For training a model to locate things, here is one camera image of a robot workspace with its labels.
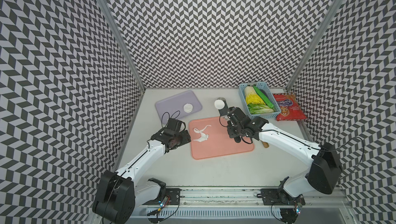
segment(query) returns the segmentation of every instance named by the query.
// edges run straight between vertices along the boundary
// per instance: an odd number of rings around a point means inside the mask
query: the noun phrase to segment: vent grille
[[[156,208],[147,208],[149,213]],[[165,208],[158,215],[159,218],[166,218],[175,212],[176,208]],[[281,219],[279,208],[272,208],[275,217]],[[226,218],[274,218],[269,208],[188,208],[180,209],[172,216],[172,218],[202,218],[202,219],[226,219]]]

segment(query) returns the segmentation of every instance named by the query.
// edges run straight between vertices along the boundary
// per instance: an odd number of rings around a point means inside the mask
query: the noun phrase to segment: green cucumber
[[[259,95],[260,98],[268,105],[268,107],[270,107],[271,109],[275,108],[275,105],[271,103],[271,101],[267,98],[267,96],[265,96],[264,93],[260,91],[259,88],[257,88],[256,86],[253,86],[253,88],[256,91],[257,95]]]

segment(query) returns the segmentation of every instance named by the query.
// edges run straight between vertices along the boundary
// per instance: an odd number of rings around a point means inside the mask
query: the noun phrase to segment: pink tray
[[[222,124],[226,126],[227,122],[222,119]],[[209,135],[209,138],[203,142],[194,141],[201,137],[200,133],[195,133],[194,128],[198,130],[208,126],[203,132]],[[235,153],[245,153],[253,151],[254,144],[247,144],[243,141],[236,143],[227,133],[227,128],[219,123],[219,117],[210,117],[196,119],[189,122],[189,133],[191,136],[191,156],[194,159],[206,159]]]

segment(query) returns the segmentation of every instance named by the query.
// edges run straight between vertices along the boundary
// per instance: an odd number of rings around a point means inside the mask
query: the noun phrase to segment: round white object
[[[187,112],[187,113],[192,112],[192,104],[186,103],[186,104],[183,106],[183,110],[184,110],[184,112]]]
[[[215,101],[215,107],[216,107],[216,109],[222,109],[222,108],[224,108],[224,106],[225,106],[224,101],[222,101],[222,100],[220,100],[220,99],[218,99],[218,100]]]

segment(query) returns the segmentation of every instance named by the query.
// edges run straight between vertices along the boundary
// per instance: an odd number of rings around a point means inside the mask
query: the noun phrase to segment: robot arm
[[[185,126],[185,123],[170,118],[166,127],[151,136],[147,146],[129,163],[116,172],[103,173],[92,206],[94,213],[115,224],[124,224],[136,207],[150,200],[164,201],[164,182],[151,178],[144,185],[136,184],[157,159],[191,142],[188,131],[180,132],[181,124]]]
[[[301,194],[317,190],[331,194],[342,173],[340,157],[334,145],[320,145],[289,134],[269,123],[266,119],[255,117],[252,120],[240,108],[228,108],[225,99],[215,101],[220,116],[227,120],[230,138],[240,142],[243,137],[255,138],[279,147],[298,158],[309,167],[298,175],[285,178],[278,187],[278,201],[289,202]]]

